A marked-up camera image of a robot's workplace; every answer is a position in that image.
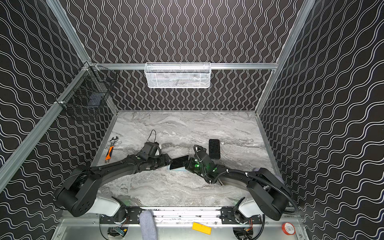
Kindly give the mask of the black phone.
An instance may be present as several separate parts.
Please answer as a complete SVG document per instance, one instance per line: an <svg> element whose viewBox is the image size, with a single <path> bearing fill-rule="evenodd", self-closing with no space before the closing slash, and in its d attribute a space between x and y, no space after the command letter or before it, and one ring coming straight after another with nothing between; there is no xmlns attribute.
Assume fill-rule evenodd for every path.
<svg viewBox="0 0 384 240"><path fill-rule="evenodd" d="M188 159L188 155L173 159L172 163L170 164L170 169L185 167L185 161L187 161Z"/></svg>

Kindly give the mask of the light blue phone case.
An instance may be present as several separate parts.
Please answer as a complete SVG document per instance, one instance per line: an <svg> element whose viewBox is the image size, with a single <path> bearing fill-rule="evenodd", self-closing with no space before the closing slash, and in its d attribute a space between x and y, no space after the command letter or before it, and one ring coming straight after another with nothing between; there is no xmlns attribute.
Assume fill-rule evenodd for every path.
<svg viewBox="0 0 384 240"><path fill-rule="evenodd" d="M188 171L185 167L180 167L180 168L170 169L170 170L174 171L174 172L187 172Z"/></svg>

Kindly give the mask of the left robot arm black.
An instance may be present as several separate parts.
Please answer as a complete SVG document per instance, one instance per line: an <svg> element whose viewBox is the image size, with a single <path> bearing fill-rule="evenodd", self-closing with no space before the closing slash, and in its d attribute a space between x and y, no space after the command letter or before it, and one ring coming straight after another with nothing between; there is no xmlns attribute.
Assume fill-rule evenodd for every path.
<svg viewBox="0 0 384 240"><path fill-rule="evenodd" d="M119 178L144 171L154 171L172 163L168 154L163 154L157 142L147 142L134 155L99 167L78 167L54 192L53 203L74 217L88 213L105 215L120 223L126 219L126 205L112 197L98 196L99 188Z"/></svg>

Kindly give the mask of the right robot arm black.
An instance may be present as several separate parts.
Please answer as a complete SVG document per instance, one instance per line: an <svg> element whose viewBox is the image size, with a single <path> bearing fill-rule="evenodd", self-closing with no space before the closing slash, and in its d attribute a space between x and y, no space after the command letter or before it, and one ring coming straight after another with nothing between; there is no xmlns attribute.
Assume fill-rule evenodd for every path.
<svg viewBox="0 0 384 240"><path fill-rule="evenodd" d="M252 203L265 216L278 221L282 215L297 215L299 207L290 190L274 174L265 168L257 171L241 171L216 164L206 149L194 146L195 155L183 161L183 166L191 173L203 178L210 185L220 184L246 190Z"/></svg>

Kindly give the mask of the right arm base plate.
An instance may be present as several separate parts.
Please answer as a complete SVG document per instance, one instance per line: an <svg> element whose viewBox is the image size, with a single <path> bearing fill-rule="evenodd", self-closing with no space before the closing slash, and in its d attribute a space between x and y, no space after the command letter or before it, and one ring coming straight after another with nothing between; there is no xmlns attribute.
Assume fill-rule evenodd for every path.
<svg viewBox="0 0 384 240"><path fill-rule="evenodd" d="M250 224L249 221L252 221L253 224L260 225L262 223L261 215L256 215L252 217L246 217L239 210L235 210L233 207L223 207L220 209L219 219L221 219L222 224L237 224L237 225L246 225Z"/></svg>

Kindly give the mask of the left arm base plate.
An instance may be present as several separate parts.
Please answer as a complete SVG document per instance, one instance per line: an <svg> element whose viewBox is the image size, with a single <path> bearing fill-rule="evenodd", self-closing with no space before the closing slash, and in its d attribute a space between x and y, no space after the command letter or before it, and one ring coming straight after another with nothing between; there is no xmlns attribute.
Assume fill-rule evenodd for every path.
<svg viewBox="0 0 384 240"><path fill-rule="evenodd" d="M130 225L130 224L139 224L140 223L140 214L143 211L139 207L125 207L124 210L120 209L118 212L112 216L108 217L102 215L100 218L100 224L104 225Z"/></svg>

